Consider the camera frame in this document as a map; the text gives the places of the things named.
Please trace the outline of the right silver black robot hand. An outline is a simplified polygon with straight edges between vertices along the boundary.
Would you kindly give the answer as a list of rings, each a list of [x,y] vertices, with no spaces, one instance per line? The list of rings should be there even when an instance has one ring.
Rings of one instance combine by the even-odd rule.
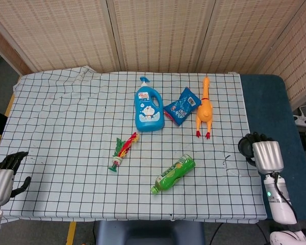
[[[246,134],[248,141],[248,152],[246,158],[254,159],[255,166],[261,174],[270,174],[273,172],[282,172],[284,162],[279,143],[265,134]]]

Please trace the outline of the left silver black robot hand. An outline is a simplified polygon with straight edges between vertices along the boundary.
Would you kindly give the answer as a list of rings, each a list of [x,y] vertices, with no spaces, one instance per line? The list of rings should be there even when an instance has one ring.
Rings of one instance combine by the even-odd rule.
[[[0,206],[5,205],[10,198],[14,198],[26,191],[31,182],[31,176],[27,176],[24,183],[17,189],[13,189],[15,175],[22,160],[29,152],[17,152],[7,155],[0,163]]]

